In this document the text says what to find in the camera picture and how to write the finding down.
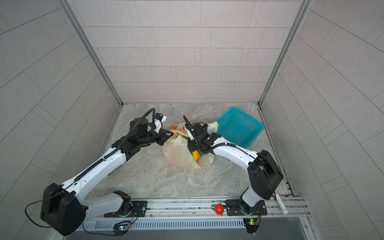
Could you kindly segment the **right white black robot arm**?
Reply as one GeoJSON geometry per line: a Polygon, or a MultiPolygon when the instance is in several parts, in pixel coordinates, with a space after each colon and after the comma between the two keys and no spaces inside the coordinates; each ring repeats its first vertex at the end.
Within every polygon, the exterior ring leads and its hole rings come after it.
{"type": "Polygon", "coordinates": [[[249,176],[251,186],[248,187],[235,204],[228,203],[231,211],[238,211],[246,216],[265,216],[265,200],[277,199],[276,189],[283,180],[281,169],[272,155],[262,150],[250,151],[237,146],[217,133],[208,133],[208,125],[191,124],[186,121],[189,136],[188,149],[191,153],[221,156],[243,168],[249,176]]]}

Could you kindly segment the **cream plastic bag orange print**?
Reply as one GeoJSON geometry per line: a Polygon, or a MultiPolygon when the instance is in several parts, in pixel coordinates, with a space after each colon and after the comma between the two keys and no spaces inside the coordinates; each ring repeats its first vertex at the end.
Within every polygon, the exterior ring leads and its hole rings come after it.
{"type": "Polygon", "coordinates": [[[203,154],[200,151],[201,158],[195,161],[193,155],[188,149],[189,137],[183,127],[186,128],[186,123],[181,122],[171,127],[170,131],[174,135],[168,139],[163,145],[163,153],[165,162],[168,165],[177,166],[181,168],[202,169],[210,166],[214,161],[214,155],[203,154]]]}

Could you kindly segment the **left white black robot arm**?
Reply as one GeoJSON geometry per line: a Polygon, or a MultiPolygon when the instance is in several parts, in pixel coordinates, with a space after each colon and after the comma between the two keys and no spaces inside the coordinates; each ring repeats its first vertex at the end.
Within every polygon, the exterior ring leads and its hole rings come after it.
{"type": "Polygon", "coordinates": [[[131,197],[123,191],[113,191],[104,197],[86,200],[86,196],[114,170],[126,163],[141,148],[151,144],[162,146],[173,133],[163,129],[167,117],[156,113],[152,122],[136,118],[130,131],[85,170],[61,185],[49,185],[43,194],[40,218],[63,236],[77,230],[85,221],[102,217],[135,216],[131,197]]]}

